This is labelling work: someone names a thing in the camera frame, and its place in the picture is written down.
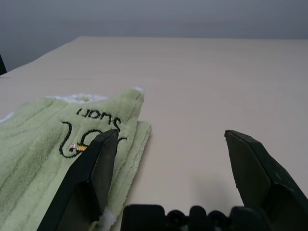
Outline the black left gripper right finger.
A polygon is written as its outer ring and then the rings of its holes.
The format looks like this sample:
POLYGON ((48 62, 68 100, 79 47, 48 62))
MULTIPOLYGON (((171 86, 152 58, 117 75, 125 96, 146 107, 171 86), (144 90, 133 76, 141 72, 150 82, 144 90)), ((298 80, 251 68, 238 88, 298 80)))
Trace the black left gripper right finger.
POLYGON ((287 170, 251 136, 234 130, 224 136, 244 206, 261 208, 275 231, 306 231, 308 199, 287 170))

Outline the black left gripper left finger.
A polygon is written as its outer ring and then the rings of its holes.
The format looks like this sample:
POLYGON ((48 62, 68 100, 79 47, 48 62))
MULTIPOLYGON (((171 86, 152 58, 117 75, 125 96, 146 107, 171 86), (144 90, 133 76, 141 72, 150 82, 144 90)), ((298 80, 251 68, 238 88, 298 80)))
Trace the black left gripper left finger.
POLYGON ((112 181, 118 131, 97 135, 70 166, 39 231, 87 231, 103 215, 112 181))

